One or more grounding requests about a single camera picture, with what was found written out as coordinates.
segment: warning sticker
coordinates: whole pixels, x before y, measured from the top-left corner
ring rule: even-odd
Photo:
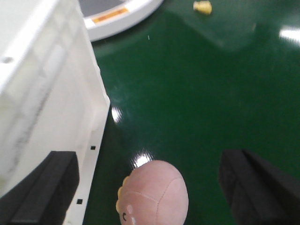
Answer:
[[[121,8],[121,9],[118,9],[118,10],[115,10],[115,11],[112,11],[112,12],[109,12],[107,14],[104,14],[104,15],[101,15],[101,16],[98,16],[96,18],[93,18],[92,21],[94,23],[99,23],[99,22],[102,22],[104,20],[107,20],[109,18],[112,18],[116,15],[121,15],[123,13],[126,13],[126,12],[129,12],[127,8]]]

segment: plastic crate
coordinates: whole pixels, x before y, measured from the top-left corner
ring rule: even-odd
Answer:
[[[110,101],[79,4],[2,1],[0,28],[0,197],[50,151],[76,151],[65,224],[82,224]]]

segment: green floor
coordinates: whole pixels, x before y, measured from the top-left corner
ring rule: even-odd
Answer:
[[[120,224],[117,190],[140,152],[181,171],[186,225],[234,224],[218,185],[224,149],[300,178],[300,0],[211,3],[204,16],[192,0],[165,0],[93,43],[116,122],[110,113],[85,225]]]

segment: yellow toy piece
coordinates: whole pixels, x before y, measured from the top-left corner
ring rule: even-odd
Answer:
[[[127,176],[127,177],[124,178],[122,185],[124,185],[126,183],[126,181],[127,181],[128,178],[129,178],[129,176]]]
[[[127,181],[128,178],[129,178],[129,176],[127,176],[127,177],[124,178],[123,184],[122,184],[122,186],[118,190],[118,200],[116,202],[116,210],[117,210],[118,213],[119,213],[119,210],[120,210],[119,209],[119,199],[120,199],[120,196],[121,196],[122,188],[123,188],[123,186],[126,183],[126,181]]]
[[[119,190],[118,190],[118,198],[120,198],[120,196],[121,196],[122,188],[123,188],[123,187],[120,187]]]
[[[211,3],[208,0],[195,1],[193,4],[193,9],[205,15],[210,15],[212,12]]]
[[[117,200],[117,202],[116,202],[116,211],[117,211],[118,213],[120,213],[120,209],[119,209],[119,200]]]

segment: pink ball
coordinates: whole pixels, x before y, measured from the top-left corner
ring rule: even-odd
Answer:
[[[134,169],[118,191],[122,225],[183,225],[188,192],[181,173],[154,160]]]

